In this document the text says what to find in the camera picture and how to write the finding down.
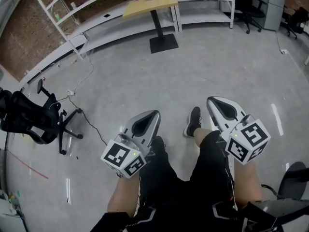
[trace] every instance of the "red line on floor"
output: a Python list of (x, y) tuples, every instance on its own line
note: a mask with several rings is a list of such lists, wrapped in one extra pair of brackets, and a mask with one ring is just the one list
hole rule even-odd
[(21, 159), (19, 159), (16, 155), (14, 155), (11, 151), (7, 150), (12, 156), (14, 156), (17, 160), (19, 160), (22, 164), (24, 164), (26, 167), (30, 168), (33, 172), (36, 172), (38, 175), (44, 177), (45, 179), (49, 179), (47, 176), (41, 174), (40, 172), (34, 170), (33, 168), (31, 168), (30, 166), (28, 166), (27, 164), (25, 164)]

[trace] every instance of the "table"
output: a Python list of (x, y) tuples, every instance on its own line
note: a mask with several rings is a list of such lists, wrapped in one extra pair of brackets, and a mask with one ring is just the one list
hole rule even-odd
[(155, 29), (158, 33), (158, 37), (149, 40), (150, 51), (151, 53), (162, 52), (178, 48), (178, 44), (174, 34), (163, 35), (156, 10), (177, 5), (177, 0), (135, 0), (129, 2), (123, 14), (123, 18), (127, 19), (150, 11), (154, 21)]

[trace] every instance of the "chair armrest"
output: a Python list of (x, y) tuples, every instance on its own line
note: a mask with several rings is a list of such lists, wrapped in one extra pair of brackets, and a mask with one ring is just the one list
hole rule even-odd
[(258, 0), (259, 1), (259, 6), (257, 7), (259, 10), (261, 9), (262, 7), (262, 3), (263, 4), (267, 4), (266, 2), (262, 1), (262, 0)]

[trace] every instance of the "wooden table top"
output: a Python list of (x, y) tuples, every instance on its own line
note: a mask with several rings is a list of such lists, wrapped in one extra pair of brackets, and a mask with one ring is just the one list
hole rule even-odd
[(123, 14), (123, 18), (127, 19), (144, 12), (176, 5), (178, 5), (177, 0), (135, 0), (129, 2)]

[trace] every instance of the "sock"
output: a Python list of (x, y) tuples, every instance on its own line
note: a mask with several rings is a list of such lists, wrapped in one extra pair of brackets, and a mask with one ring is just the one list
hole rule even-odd
[(197, 129), (197, 128), (201, 128), (201, 125), (200, 124), (193, 124), (192, 126), (190, 126), (190, 128), (189, 128), (189, 131), (190, 131), (190, 133), (191, 133), (191, 135), (193, 136), (194, 134), (194, 131)]

